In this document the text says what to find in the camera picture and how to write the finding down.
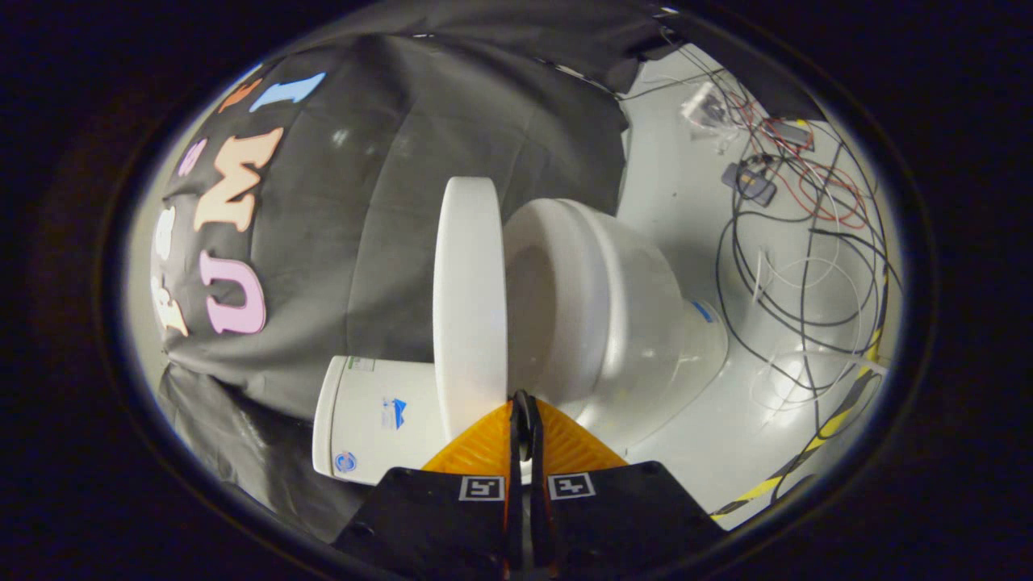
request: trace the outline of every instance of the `fabric letter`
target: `fabric letter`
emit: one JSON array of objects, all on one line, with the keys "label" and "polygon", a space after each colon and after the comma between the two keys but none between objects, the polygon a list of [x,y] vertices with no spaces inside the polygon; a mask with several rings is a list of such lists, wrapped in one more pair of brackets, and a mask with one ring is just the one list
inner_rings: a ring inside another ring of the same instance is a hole
[{"label": "fabric letter", "polygon": [[251,103],[251,109],[248,111],[254,113],[259,106],[263,104],[269,104],[276,101],[285,101],[290,99],[293,102],[299,102],[305,97],[309,96],[309,93],[315,89],[319,83],[326,77],[325,72],[320,72],[315,77],[310,77],[302,81],[295,81],[293,83],[287,83],[286,85],[280,85],[279,83],[273,85],[265,92],[258,97],[255,102]]},{"label": "fabric letter", "polygon": [[208,137],[190,146],[190,149],[183,156],[183,161],[180,162],[180,169],[176,172],[176,175],[181,178],[186,177],[193,170],[194,164],[197,163],[197,158],[200,157],[200,152],[205,151],[206,145],[208,145]]},{"label": "fabric letter", "polygon": [[176,224],[176,207],[165,208],[158,214],[158,224],[154,227],[154,251],[162,261],[168,259],[173,250],[173,225]]},{"label": "fabric letter", "polygon": [[245,163],[261,167],[273,157],[276,146],[283,136],[283,127],[277,127],[264,135],[238,140],[229,137],[215,156],[215,169],[222,174],[222,180],[212,186],[197,201],[194,211],[194,231],[199,232],[205,222],[229,222],[244,232],[251,225],[251,214],[255,208],[254,195],[245,194],[239,202],[230,202],[258,184],[255,174]]},{"label": "fabric letter", "polygon": [[173,328],[183,334],[190,336],[187,324],[183,320],[183,311],[180,305],[173,300],[173,297],[161,287],[161,282],[157,277],[151,277],[151,297],[154,299],[154,306],[158,309],[158,318],[161,320],[163,329]]},{"label": "fabric letter", "polygon": [[237,333],[257,333],[265,326],[265,299],[261,294],[261,285],[251,267],[240,261],[213,258],[201,250],[200,279],[205,284],[211,284],[213,279],[232,280],[244,288],[244,306],[231,307],[220,305],[212,297],[208,297],[208,318],[216,333],[234,331]]},{"label": "fabric letter", "polygon": [[232,92],[232,94],[226,97],[226,100],[222,101],[222,106],[219,108],[219,111],[215,112],[216,115],[222,113],[222,110],[226,109],[227,106],[231,104],[237,104],[242,100],[244,100],[244,97],[250,95],[251,91],[254,91],[255,87],[257,87],[259,83],[261,83],[261,79],[258,79],[257,81],[255,81],[250,85],[245,85],[241,83],[241,86],[238,87],[237,90]]}]

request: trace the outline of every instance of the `yellow and black tape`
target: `yellow and black tape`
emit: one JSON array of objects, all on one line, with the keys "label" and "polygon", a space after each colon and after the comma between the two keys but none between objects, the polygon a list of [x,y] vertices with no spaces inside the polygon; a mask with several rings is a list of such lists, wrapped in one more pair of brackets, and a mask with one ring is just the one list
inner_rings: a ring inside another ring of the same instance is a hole
[{"label": "yellow and black tape", "polygon": [[[883,270],[883,286],[882,286],[883,297],[886,296],[888,287],[889,287],[889,278],[888,275],[885,273],[885,270]],[[882,327],[885,324],[885,317],[886,317],[886,309],[885,305],[883,305],[883,308],[879,313],[879,323],[876,326],[875,332],[872,333],[872,346],[871,348],[868,349],[868,353],[865,354],[865,358],[868,359],[869,361],[874,362],[878,357],[879,341],[882,339]],[[868,385],[875,377],[878,377],[878,375],[874,371],[872,371],[868,367],[862,367],[860,371],[857,373],[857,378],[854,379],[853,386],[850,387],[850,391],[843,399],[843,402],[840,403],[839,407],[836,408],[836,411],[834,411],[833,415],[827,420],[825,420],[825,423],[821,425],[821,429],[818,430],[816,434],[814,434],[814,436],[811,438],[811,441],[808,442],[807,448],[805,448],[804,451],[797,454],[796,456],[792,457],[792,459],[786,462],[785,465],[776,470],[775,473],[768,477],[763,482],[750,489],[749,492],[743,494],[739,498],[732,500],[731,502],[728,502],[724,507],[721,507],[720,509],[711,513],[710,514],[711,518],[714,520],[719,520],[722,517],[728,515],[729,513],[732,513],[745,507],[746,504],[750,503],[750,501],[753,500],[754,498],[757,498],[758,496],[771,492],[772,489],[778,486],[780,482],[785,480],[785,478],[789,476],[789,473],[799,468],[804,462],[808,460],[808,458],[813,456],[814,453],[817,452],[819,448],[821,448],[821,445],[823,445],[831,437],[836,435],[836,433],[840,430],[840,427],[843,426],[843,422],[847,419],[847,417],[850,416],[850,412],[853,411],[854,406],[860,400],[860,395],[865,392],[865,388],[867,388]]]}]

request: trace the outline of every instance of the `white toilet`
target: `white toilet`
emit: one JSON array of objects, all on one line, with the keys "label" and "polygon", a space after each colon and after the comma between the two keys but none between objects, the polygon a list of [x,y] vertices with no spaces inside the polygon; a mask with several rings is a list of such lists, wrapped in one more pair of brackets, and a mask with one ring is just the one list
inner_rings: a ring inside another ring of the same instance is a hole
[{"label": "white toilet", "polygon": [[487,178],[448,182],[433,294],[434,363],[330,362],[318,472],[376,484],[419,468],[519,389],[624,456],[699,395],[728,348],[717,313],[682,298],[646,238],[569,200],[535,200],[503,227]]},{"label": "white toilet", "polygon": [[717,375],[717,312],[683,299],[667,261],[616,218],[535,200],[505,223],[508,391],[525,389],[618,454]]}]

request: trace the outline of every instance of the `black fabric backdrop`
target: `black fabric backdrop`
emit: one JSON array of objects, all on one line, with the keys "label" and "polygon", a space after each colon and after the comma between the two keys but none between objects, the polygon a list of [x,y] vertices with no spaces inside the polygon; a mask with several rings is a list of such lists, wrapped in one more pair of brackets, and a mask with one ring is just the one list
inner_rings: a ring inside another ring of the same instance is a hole
[{"label": "black fabric backdrop", "polygon": [[[634,48],[655,44],[643,41],[657,36],[656,23],[617,3],[584,16],[563,2],[493,6],[377,5],[268,57],[244,82],[261,84],[201,124],[190,139],[208,140],[196,165],[166,188],[165,207],[177,212],[171,251],[152,254],[152,275],[190,334],[166,330],[171,363],[155,396],[219,480],[323,541],[367,488],[311,467],[322,376],[335,355],[433,361],[434,246],[447,180],[492,178],[503,219],[535,197],[617,209],[627,122],[607,90],[551,63],[627,90]],[[272,84],[319,72],[326,77],[301,102],[248,112]],[[250,227],[216,222],[195,233],[197,200],[222,179],[214,167],[222,144],[277,127],[284,135],[249,190]],[[240,305],[244,295],[231,281],[202,283],[202,250],[254,270],[267,309],[260,332],[212,328],[206,297]]]}]

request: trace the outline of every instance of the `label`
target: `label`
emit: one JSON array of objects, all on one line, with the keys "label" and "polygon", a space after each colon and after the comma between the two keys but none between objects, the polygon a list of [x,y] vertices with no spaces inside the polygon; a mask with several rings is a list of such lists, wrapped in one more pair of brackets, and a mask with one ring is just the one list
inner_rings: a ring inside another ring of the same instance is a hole
[{"label": "label", "polygon": [[553,500],[595,496],[595,487],[588,472],[553,475],[549,477],[549,497]]},{"label": "label", "polygon": [[460,500],[497,501],[506,499],[506,479],[503,477],[463,477]]},{"label": "label", "polygon": [[351,452],[342,452],[334,458],[334,466],[341,472],[350,472],[358,466],[358,461],[355,460],[355,455]]},{"label": "label", "polygon": [[406,403],[401,399],[383,398],[380,408],[380,426],[389,430],[397,430],[405,423],[402,411]]},{"label": "label", "polygon": [[349,357],[348,358],[348,369],[354,369],[355,371],[373,371],[373,364],[377,360],[367,359],[365,357]]}]

